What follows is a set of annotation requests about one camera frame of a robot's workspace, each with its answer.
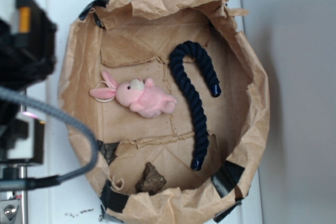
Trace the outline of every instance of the paper bag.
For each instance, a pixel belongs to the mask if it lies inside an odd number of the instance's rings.
[[[59,81],[60,107],[87,124],[98,140],[119,143],[114,161],[108,165],[100,154],[87,180],[106,214],[123,222],[204,223],[247,196],[266,147],[268,78],[234,20],[247,11],[228,8],[228,0],[105,2],[92,5],[85,18],[72,24]],[[195,143],[191,113],[167,67],[171,51],[187,40],[207,51],[223,92],[212,97],[197,64],[184,59],[207,116],[209,147],[200,171],[190,169]],[[153,78],[177,97],[175,111],[146,119],[115,100],[96,101],[89,90],[104,70],[118,83]],[[85,164],[89,144],[68,130]],[[135,189],[148,162],[167,180],[153,196]]]

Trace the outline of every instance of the pink light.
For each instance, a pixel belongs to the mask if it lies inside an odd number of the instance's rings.
[[[28,111],[25,111],[25,112],[22,112],[23,115],[26,115],[30,118],[35,118],[35,119],[38,119],[36,115],[32,114],[31,112],[28,112]]]

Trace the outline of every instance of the plush toy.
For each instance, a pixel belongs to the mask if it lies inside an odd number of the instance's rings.
[[[107,71],[103,71],[101,75],[104,81],[90,90],[90,95],[98,101],[108,102],[116,98],[121,105],[144,118],[157,117],[161,112],[171,114],[176,107],[177,99],[156,87],[152,78],[146,79],[145,83],[136,78],[119,85]],[[98,88],[100,83],[108,87]]]

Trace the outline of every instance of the dark blue rope toy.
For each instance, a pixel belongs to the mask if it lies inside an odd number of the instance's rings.
[[[190,79],[184,71],[183,58],[186,55],[196,59],[205,82],[214,97],[221,94],[221,89],[219,88],[219,80],[212,65],[211,58],[199,43],[186,41],[185,43],[178,45],[174,51],[172,51],[170,54],[169,67],[175,82],[188,101],[193,118],[196,143],[191,168],[200,170],[209,146],[208,132],[206,129],[206,115],[202,108],[200,95],[195,90],[195,87],[191,84]]]

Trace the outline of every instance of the brown rock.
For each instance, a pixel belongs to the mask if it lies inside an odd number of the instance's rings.
[[[164,176],[159,174],[151,163],[146,164],[142,179],[135,185],[138,192],[156,194],[167,183]]]

